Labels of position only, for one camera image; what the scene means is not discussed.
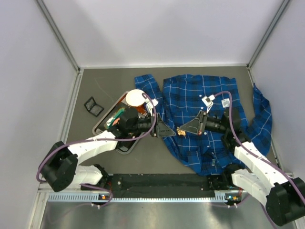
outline colored wire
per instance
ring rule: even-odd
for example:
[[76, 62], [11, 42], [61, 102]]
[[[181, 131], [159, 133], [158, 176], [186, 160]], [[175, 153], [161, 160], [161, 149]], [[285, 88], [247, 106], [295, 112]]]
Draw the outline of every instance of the colored wire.
[[238, 196], [241, 197], [242, 194], [243, 194], [243, 189], [240, 187], [240, 188], [239, 188], [239, 192], [238, 192]]
[[[146, 99], [148, 99], [152, 104], [153, 104], [153, 101], [152, 99], [148, 96], [148, 94], [146, 93], [143, 93], [142, 96]], [[145, 136], [147, 136], [153, 129], [154, 129], [154, 125], [156, 124], [156, 121], [157, 121], [157, 111], [156, 111], [156, 108], [153, 107], [153, 114], [154, 114], [154, 118], [153, 118], [153, 123], [152, 123], [152, 127], [146, 132], [144, 133], [143, 135], [139, 136], [139, 137], [135, 137], [135, 138], [127, 138], [127, 139], [116, 139], [116, 138], [97, 138], [97, 139], [86, 139], [86, 140], [81, 140], [81, 141], [75, 141], [75, 142], [71, 142], [71, 143], [68, 143], [68, 144], [64, 144], [60, 147], [58, 147], [57, 149], [55, 149], [54, 151], [52, 151], [43, 161], [42, 163], [40, 164], [39, 168], [38, 168], [38, 171], [37, 171], [37, 174], [36, 174], [36, 179], [37, 181], [41, 182], [41, 183], [44, 183], [46, 182], [45, 180], [41, 180], [40, 179], [40, 173], [41, 173], [41, 170], [42, 168], [44, 167], [44, 165], [48, 162], [48, 160], [53, 157], [57, 152], [59, 152], [60, 150], [64, 149], [64, 148], [67, 148], [71, 145], [74, 145], [74, 144], [79, 144], [79, 143], [86, 143], [86, 142], [94, 142], [94, 141], [117, 141], [117, 142], [129, 142], [129, 141], [136, 141], [136, 140], [139, 140]]]
[[[217, 97], [221, 94], [228, 94], [229, 95], [229, 99], [230, 99], [230, 106], [229, 106], [229, 122], [230, 122], [230, 128], [231, 131], [233, 133], [233, 136], [235, 137], [236, 142], [245, 150], [247, 151], [249, 154], [251, 154], [252, 156], [254, 156], [255, 158], [258, 158], [258, 156], [254, 153], [252, 153], [249, 149], [247, 149], [242, 142], [239, 140], [239, 138], [236, 135], [236, 132], [234, 130], [233, 127], [233, 121], [232, 121], [232, 95], [229, 91], [223, 91], [223, 92], [219, 92], [217, 94], [215, 94], [214, 96]], [[282, 171], [280, 168], [278, 168], [277, 166], [273, 165], [270, 161], [267, 161], [265, 159], [260, 159], [261, 161], [265, 162], [266, 164], [268, 164], [269, 166], [271, 166], [272, 168], [274, 168], [276, 171], [278, 171], [279, 173], [281, 173], [291, 184], [291, 186], [295, 189], [295, 191], [297, 192], [298, 196], [300, 197], [301, 201], [304, 203], [305, 205], [305, 198], [303, 197], [301, 191], [299, 190], [299, 188], [295, 185], [295, 183], [293, 182], [293, 180], [284, 172]]]

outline metal frame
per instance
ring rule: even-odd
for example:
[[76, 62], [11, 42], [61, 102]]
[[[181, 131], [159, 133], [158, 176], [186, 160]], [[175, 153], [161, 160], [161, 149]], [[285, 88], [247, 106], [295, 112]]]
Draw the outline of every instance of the metal frame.
[[72, 93], [70, 96], [70, 101], [69, 101], [68, 109], [67, 109], [67, 112], [65, 115], [62, 131], [61, 131], [61, 136], [60, 136], [60, 140], [63, 142], [66, 142], [67, 138], [68, 138], [71, 120], [73, 117], [73, 112], [74, 112], [74, 108], [75, 108], [75, 104], [76, 104], [76, 99], [77, 99], [78, 91], [80, 90], [80, 86], [81, 86], [82, 75], [83, 75], [83, 70], [80, 70], [74, 81], [74, 86], [73, 86]]
[[274, 30], [275, 26], [278, 24], [280, 18], [282, 17], [284, 11], [287, 9], [287, 6], [289, 5], [289, 3], [291, 2], [291, 0], [283, 0], [280, 8], [278, 9], [278, 11], [276, 12], [274, 18], [272, 19], [267, 31], [265, 32], [263, 38], [261, 39], [261, 41], [259, 42], [255, 52], [253, 53], [249, 63], [247, 64], [248, 68], [251, 68], [253, 66], [253, 64], [255, 63], [257, 57], [259, 56], [259, 54], [261, 53], [263, 47], [265, 46], [267, 40], [269, 39], [272, 31]]
[[53, 31], [57, 41], [59, 42], [60, 46], [63, 49], [63, 52], [66, 54], [68, 60], [70, 61], [70, 63], [72, 64], [73, 68], [76, 70], [76, 72], [80, 71], [80, 67], [78, 66], [76, 60], [74, 59], [67, 43], [65, 42], [64, 38], [62, 37], [61, 32], [59, 31], [56, 23], [54, 22], [47, 6], [45, 5], [45, 3], [43, 2], [43, 0], [35, 0], [35, 2], [37, 3], [39, 9], [41, 10], [43, 16], [45, 17], [45, 19], [47, 20], [51, 30]]
[[43, 214], [49, 198], [48, 193], [39, 192], [36, 195], [34, 207], [27, 225], [28, 229], [39, 229], [41, 227]]

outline orange component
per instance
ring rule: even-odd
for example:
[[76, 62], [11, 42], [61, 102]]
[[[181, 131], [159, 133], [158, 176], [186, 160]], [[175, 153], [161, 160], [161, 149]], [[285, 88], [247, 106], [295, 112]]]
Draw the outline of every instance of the orange component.
[[116, 125], [119, 122], [120, 118], [117, 118], [112, 125]]

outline white wall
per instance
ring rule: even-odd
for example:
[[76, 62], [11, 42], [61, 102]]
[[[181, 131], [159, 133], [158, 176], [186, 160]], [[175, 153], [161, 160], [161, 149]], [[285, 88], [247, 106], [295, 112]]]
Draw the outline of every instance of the white wall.
[[44, 0], [80, 66], [248, 63], [281, 0]]
[[23, 229], [76, 73], [35, 1], [1, 1], [0, 29], [0, 228]]
[[273, 139], [284, 167], [305, 179], [305, 1], [293, 0], [253, 66], [271, 102]]

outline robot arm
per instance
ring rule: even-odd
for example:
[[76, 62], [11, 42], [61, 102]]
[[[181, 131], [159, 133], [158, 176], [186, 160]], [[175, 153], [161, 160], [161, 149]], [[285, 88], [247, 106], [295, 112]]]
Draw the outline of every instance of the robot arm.
[[[242, 145], [254, 153], [251, 155], [240, 146], [233, 136], [229, 123], [229, 108], [226, 108], [221, 119], [208, 117], [207, 112], [200, 111], [196, 118], [182, 125], [179, 129], [192, 134], [201, 135], [204, 130], [223, 133], [222, 143], [226, 149], [241, 160], [251, 171], [239, 165], [228, 165], [223, 172], [224, 181], [228, 186], [237, 186], [246, 190], [265, 208], [278, 226], [305, 216], [305, 205], [287, 178], [269, 166], [263, 156], [240, 128], [239, 112], [232, 110], [233, 128]], [[300, 178], [293, 179], [302, 195], [305, 196], [305, 183]]]
[[62, 191], [69, 185], [103, 184], [107, 182], [108, 174], [100, 165], [87, 167], [80, 164], [98, 154], [116, 149], [118, 141], [130, 141], [130, 139], [121, 139], [129, 132], [144, 133], [151, 130], [150, 134], [153, 137], [175, 135], [175, 132], [162, 121], [160, 114], [157, 114], [156, 122], [154, 119], [151, 114], [139, 118], [136, 108], [129, 107], [122, 113], [117, 125], [86, 139], [83, 143], [63, 147], [63, 142], [57, 142], [46, 157], [54, 150], [62, 148], [43, 165], [41, 174], [55, 192]]

